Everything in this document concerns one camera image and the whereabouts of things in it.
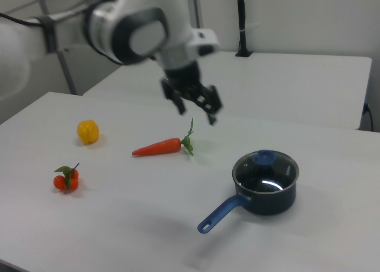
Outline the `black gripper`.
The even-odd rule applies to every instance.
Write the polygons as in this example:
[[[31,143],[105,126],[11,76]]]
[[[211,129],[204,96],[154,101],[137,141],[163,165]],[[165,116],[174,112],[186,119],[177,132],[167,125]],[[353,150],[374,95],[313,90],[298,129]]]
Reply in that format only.
[[[198,62],[191,62],[180,69],[166,69],[164,73],[165,78],[161,79],[164,97],[173,102],[179,114],[186,111],[181,96],[190,96],[190,101],[206,113],[209,124],[214,125],[223,105],[214,85],[206,87],[201,84]]]

